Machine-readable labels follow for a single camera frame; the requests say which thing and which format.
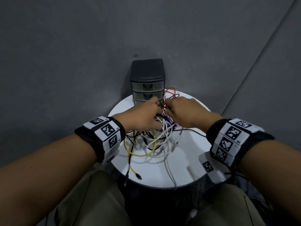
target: leg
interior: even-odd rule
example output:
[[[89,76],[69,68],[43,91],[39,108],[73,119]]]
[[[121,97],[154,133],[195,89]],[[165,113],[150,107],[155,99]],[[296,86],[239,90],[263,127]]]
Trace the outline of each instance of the leg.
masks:
[[[86,174],[58,205],[60,226],[132,225],[124,209],[124,197],[108,174]]]
[[[188,225],[265,226],[257,209],[237,186],[220,184],[204,194],[201,209]]]

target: wristband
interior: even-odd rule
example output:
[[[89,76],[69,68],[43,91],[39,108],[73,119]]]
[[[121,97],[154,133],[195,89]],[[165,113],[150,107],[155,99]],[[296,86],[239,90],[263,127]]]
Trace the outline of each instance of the wristband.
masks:
[[[259,142],[275,139],[262,128],[237,118],[216,121],[206,138],[212,145],[211,157],[228,167],[239,166],[243,156]]]
[[[122,124],[113,117],[98,117],[74,130],[89,143],[97,156],[97,162],[108,164],[119,153],[119,145],[126,137]]]

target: drawer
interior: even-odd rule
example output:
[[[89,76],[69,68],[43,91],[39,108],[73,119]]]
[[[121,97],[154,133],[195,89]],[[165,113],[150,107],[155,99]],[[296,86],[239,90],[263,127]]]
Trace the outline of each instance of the drawer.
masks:
[[[136,93],[133,92],[133,98],[137,101],[147,101],[152,97],[157,97],[158,99],[162,99],[164,97],[164,91],[159,92],[145,92],[145,93]]]
[[[132,90],[136,92],[153,92],[153,91],[160,91],[164,90],[164,82],[159,83],[133,83],[131,82]]]
[[[140,104],[142,104],[142,103],[144,103],[144,102],[146,102],[146,101],[136,101],[136,100],[134,100],[134,104],[135,104],[135,105],[140,105]],[[160,103],[160,105],[162,105],[162,104],[163,104],[163,99],[160,99],[160,100],[159,100],[159,103]]]

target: forearm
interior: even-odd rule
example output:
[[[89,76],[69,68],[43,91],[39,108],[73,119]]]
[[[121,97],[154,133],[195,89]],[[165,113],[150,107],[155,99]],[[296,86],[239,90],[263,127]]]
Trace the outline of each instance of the forearm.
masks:
[[[34,225],[96,162],[76,135],[58,140],[0,169],[0,224]]]
[[[251,148],[239,168],[269,201],[301,222],[300,164],[301,153],[267,140]]]

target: round white table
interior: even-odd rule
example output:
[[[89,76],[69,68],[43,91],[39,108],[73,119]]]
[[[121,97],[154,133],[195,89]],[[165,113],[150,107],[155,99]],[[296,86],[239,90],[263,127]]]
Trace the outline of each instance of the round white table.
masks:
[[[179,91],[177,91],[177,93],[186,98],[193,98],[192,96]],[[109,116],[124,112],[133,106],[133,95],[130,95],[119,102],[112,109]],[[199,129],[194,128],[194,130],[205,135],[205,133]],[[174,142],[179,133],[179,131],[172,133],[171,138],[174,139]],[[142,141],[141,137],[137,137],[137,144],[133,149],[135,154],[145,154],[143,150],[145,145]],[[127,138],[126,145],[129,148],[130,141]],[[177,187],[186,186],[206,174],[198,160],[199,155],[209,151],[211,147],[211,144],[205,137],[202,137],[192,131],[183,130],[179,143],[174,144],[174,146],[175,148],[169,153],[167,160],[171,173],[177,183]],[[112,160],[112,163],[123,175],[126,175],[128,169],[128,153],[123,146],[123,142],[120,144],[119,151],[118,156]],[[129,179],[133,182],[155,189],[173,189],[175,187],[164,165],[164,157],[150,158],[132,156],[131,167],[142,177],[142,180],[139,180],[130,170]]]

